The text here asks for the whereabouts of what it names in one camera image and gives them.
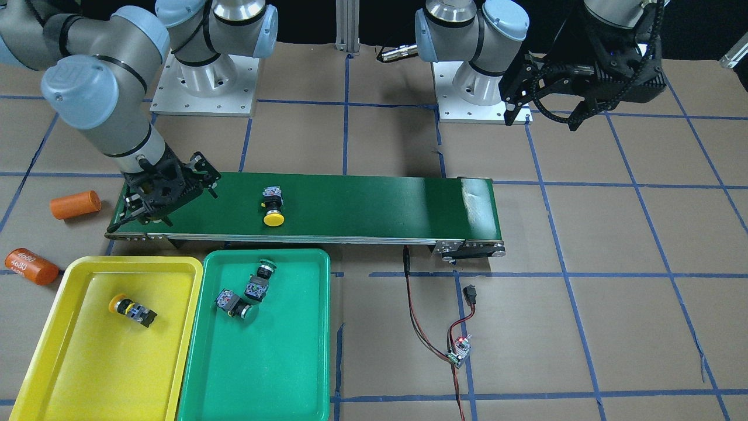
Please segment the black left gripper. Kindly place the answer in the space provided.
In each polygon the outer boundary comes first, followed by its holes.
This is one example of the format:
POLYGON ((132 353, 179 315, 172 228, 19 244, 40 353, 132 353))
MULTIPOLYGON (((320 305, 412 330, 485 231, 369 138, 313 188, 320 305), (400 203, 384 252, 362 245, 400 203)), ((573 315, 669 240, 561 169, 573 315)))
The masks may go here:
POLYGON ((541 101, 548 94, 581 99, 569 115, 572 132, 620 103, 657 98, 666 88, 663 19, 663 12, 571 12, 543 57, 521 46, 508 66, 499 83, 505 125, 529 103, 552 117, 541 101))

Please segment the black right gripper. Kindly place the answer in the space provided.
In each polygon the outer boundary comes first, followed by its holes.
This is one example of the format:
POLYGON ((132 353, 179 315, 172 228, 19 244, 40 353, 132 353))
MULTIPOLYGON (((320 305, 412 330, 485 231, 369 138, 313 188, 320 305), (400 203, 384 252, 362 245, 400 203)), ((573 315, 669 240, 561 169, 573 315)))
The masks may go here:
POLYGON ((119 219, 109 225, 109 233, 136 220, 142 224, 163 221, 171 226, 168 214, 197 199, 204 189, 217 199, 216 185, 221 173, 201 152, 195 152, 185 164, 170 146, 165 146, 164 155, 156 164, 144 158, 138 159, 138 164, 140 172, 123 174, 124 210, 118 214, 119 219))

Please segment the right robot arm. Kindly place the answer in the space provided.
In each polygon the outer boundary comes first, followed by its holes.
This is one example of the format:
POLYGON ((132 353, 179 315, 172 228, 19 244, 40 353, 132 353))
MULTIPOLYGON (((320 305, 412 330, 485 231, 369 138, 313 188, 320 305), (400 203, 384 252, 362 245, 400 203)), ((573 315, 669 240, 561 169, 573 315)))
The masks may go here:
POLYGON ((189 103, 245 87, 235 57, 268 58, 279 13, 265 1, 157 1, 122 5, 107 20, 82 14, 80 1, 3 1, 2 63, 42 72, 40 90, 59 117, 115 160, 126 182, 131 221, 165 223, 221 173, 200 152, 182 162, 141 110, 160 69, 189 103))

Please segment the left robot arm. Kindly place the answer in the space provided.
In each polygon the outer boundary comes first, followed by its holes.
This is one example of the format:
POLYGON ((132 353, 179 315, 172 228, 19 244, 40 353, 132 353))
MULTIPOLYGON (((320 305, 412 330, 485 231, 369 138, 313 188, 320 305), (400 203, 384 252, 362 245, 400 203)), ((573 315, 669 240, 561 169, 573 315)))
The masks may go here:
POLYGON ((415 13, 425 62, 459 62, 456 88, 478 106, 505 103, 506 125, 522 106, 575 131, 620 103, 647 103, 666 87, 666 1, 577 1, 543 57, 524 44, 529 14, 513 1, 427 1, 415 13))

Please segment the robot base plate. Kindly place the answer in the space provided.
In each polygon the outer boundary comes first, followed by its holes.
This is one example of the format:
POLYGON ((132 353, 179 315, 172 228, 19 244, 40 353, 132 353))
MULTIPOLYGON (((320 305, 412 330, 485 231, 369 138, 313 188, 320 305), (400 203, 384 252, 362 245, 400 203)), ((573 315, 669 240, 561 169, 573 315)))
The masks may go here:
POLYGON ((191 67, 169 54, 150 110, 158 115, 251 117, 262 61, 221 55, 191 67))
POLYGON ((432 73, 441 122, 505 124, 501 77, 481 74, 467 61, 432 63, 432 73))

